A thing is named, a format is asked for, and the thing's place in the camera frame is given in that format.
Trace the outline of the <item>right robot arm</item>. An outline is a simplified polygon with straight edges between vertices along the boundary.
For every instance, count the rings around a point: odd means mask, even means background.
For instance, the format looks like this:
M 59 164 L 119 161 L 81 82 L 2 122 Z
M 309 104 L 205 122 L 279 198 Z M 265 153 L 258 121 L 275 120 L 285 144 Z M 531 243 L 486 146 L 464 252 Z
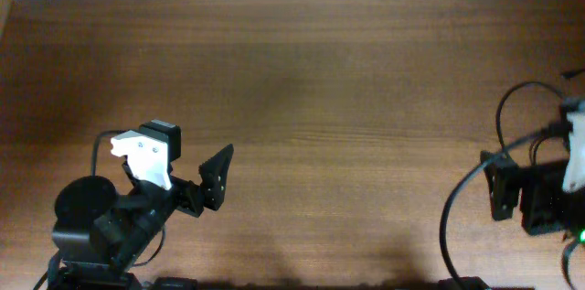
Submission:
M 561 271 L 569 288 L 575 287 L 570 278 L 570 259 L 584 243 L 584 191 L 563 190 L 568 159 L 539 163 L 533 153 L 530 163 L 520 166 L 507 157 L 489 151 L 480 153 L 488 186 L 490 211 L 495 221 L 509 220 L 519 209 L 521 227 L 529 236 L 563 231 L 570 239 L 561 254 Z

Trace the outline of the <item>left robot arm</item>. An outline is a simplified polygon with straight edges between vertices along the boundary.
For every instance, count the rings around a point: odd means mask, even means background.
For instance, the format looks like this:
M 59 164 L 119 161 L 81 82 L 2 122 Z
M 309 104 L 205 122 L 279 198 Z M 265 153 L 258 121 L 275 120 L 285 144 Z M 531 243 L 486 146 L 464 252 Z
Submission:
M 226 145 L 198 168 L 200 184 L 171 177 L 162 189 L 132 177 L 132 190 L 121 195 L 102 176 L 81 177 L 63 188 L 55 201 L 52 241 L 58 251 L 44 276 L 50 289 L 142 289 L 131 273 L 155 236 L 177 210 L 199 217 L 222 205 L 234 154 Z

